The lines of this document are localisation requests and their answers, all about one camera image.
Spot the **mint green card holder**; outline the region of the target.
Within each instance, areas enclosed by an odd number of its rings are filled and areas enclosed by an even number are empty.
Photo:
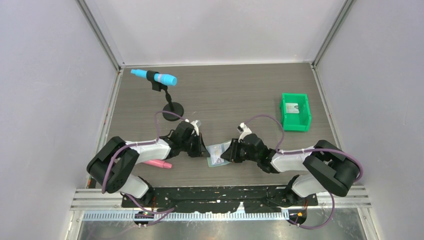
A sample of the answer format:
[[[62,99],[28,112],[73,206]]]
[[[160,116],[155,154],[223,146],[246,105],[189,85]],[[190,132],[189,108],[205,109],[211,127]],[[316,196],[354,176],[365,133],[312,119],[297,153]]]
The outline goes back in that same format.
[[[226,141],[224,143],[209,145],[206,147],[210,154],[210,156],[206,158],[209,168],[225,166],[230,163],[228,160],[221,158],[221,155],[229,148],[230,144],[230,141]]]

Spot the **silver VIP card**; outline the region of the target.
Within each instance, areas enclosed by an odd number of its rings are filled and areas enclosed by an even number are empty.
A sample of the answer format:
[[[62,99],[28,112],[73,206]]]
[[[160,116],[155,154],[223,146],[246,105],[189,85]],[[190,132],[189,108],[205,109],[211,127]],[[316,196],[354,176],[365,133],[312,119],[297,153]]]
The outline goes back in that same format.
[[[287,114],[299,114],[300,108],[298,103],[287,102],[285,103],[285,110]]]

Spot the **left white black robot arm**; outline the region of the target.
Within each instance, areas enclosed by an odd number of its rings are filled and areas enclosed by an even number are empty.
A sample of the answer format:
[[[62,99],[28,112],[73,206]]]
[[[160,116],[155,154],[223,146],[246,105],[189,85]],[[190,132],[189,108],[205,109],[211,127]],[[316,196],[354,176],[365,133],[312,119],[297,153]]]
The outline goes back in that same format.
[[[142,177],[133,175],[133,168],[151,160],[168,160],[181,152],[191,158],[209,157],[200,126],[199,120],[183,120],[168,135],[151,141],[133,142],[112,137],[88,163],[86,170],[105,192],[120,192],[141,207],[148,207],[154,199],[154,188]]]

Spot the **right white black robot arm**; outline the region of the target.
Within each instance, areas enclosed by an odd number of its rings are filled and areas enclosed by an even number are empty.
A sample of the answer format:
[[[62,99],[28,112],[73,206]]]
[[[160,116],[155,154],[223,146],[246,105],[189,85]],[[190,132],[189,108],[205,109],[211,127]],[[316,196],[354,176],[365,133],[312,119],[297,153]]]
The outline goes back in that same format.
[[[234,138],[221,158],[232,163],[252,161],[266,173],[298,171],[283,190],[285,201],[299,205],[306,197],[328,192],[345,197],[363,174],[361,165],[349,154],[326,140],[292,151],[267,147],[254,133]]]

